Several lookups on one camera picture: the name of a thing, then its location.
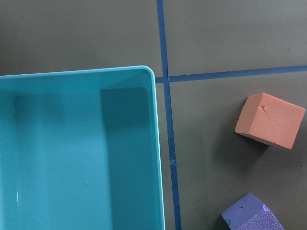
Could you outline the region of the teal plastic bin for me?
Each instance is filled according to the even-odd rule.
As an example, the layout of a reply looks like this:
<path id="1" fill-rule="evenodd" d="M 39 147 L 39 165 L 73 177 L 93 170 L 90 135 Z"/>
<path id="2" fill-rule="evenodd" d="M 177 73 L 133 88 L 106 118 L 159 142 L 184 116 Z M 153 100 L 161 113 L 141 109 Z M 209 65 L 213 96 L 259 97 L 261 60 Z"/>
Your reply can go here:
<path id="1" fill-rule="evenodd" d="M 1 76 L 0 227 L 165 228 L 149 67 Z"/>

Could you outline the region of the orange foam block left side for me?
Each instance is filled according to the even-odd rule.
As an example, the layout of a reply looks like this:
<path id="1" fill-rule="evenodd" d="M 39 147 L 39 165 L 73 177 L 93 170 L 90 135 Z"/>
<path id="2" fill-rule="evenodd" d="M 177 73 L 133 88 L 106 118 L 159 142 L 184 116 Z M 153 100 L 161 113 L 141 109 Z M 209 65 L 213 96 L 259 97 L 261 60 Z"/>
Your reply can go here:
<path id="1" fill-rule="evenodd" d="M 235 132 L 260 143 L 292 149 L 305 108 L 267 93 L 246 99 Z"/>

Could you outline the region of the purple foam block left side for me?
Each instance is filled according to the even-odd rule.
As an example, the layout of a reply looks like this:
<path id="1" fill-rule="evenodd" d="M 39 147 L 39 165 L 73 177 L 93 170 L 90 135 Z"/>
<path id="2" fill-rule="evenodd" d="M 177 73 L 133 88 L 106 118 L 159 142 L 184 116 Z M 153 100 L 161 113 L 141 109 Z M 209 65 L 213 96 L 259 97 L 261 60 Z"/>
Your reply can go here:
<path id="1" fill-rule="evenodd" d="M 231 230 L 284 229 L 271 210 L 251 193 L 234 203 L 221 216 Z"/>

